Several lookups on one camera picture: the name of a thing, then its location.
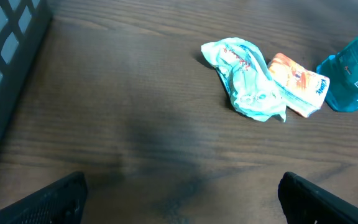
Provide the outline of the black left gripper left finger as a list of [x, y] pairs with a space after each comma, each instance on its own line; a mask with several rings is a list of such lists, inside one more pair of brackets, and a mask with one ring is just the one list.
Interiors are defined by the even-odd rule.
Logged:
[[88, 195], [83, 172], [74, 172], [0, 210], [0, 224], [79, 224]]

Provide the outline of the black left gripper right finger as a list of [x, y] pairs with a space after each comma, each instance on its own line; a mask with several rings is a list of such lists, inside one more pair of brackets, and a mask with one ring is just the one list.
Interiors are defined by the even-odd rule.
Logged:
[[358, 223], [358, 208], [293, 173], [284, 173], [278, 199], [288, 223]]

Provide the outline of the small orange box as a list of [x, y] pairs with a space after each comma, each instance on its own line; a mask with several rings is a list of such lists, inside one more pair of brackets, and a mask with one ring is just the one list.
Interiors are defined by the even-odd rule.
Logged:
[[320, 110], [330, 79], [305, 69], [282, 53], [277, 53], [268, 70], [286, 105], [304, 118]]

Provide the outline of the teal mouthwash bottle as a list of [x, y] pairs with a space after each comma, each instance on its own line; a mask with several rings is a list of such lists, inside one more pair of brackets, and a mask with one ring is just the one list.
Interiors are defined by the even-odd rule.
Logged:
[[358, 38], [321, 62], [316, 72], [330, 79], [326, 102], [334, 111], [358, 110]]

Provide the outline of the mint green tissue pack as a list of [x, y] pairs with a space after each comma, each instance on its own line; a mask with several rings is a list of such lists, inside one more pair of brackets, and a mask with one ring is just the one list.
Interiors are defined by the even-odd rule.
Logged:
[[235, 111], [261, 122], [272, 116], [286, 121], [287, 105], [256, 45], [231, 37], [203, 44], [201, 53], [217, 71]]

